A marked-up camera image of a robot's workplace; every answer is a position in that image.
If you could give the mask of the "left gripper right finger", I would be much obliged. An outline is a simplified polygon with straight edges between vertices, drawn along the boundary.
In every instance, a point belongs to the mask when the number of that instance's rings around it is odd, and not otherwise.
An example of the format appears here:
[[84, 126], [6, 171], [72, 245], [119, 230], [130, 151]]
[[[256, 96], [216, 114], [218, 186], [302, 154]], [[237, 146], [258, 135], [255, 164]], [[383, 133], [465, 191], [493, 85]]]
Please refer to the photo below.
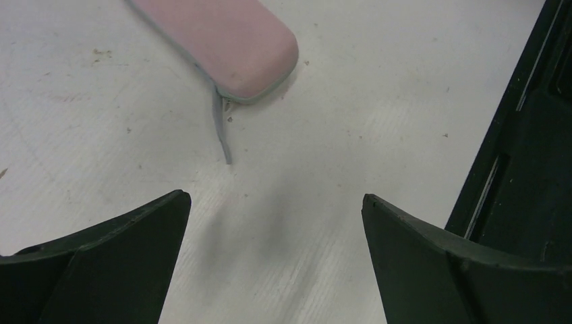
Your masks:
[[571, 267], [482, 246], [374, 194], [362, 221], [388, 323], [570, 323]]

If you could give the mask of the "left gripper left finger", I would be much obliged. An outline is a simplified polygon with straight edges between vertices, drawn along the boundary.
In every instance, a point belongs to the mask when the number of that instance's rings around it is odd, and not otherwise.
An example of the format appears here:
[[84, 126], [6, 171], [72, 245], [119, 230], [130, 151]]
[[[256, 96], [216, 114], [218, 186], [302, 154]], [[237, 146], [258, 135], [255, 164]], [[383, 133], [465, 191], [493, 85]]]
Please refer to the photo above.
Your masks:
[[126, 214], [1, 257], [2, 323], [157, 323], [192, 200]]

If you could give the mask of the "pink zippered umbrella case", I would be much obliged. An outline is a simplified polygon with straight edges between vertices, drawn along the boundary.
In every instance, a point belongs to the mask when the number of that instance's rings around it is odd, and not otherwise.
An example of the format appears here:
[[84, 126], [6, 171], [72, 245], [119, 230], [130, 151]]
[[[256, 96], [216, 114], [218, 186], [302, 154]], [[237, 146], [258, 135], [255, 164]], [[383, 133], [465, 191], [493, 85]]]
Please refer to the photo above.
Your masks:
[[129, 5], [209, 80], [215, 129], [231, 164], [225, 105], [255, 103], [288, 79], [299, 59], [294, 33], [260, 1], [137, 0]]

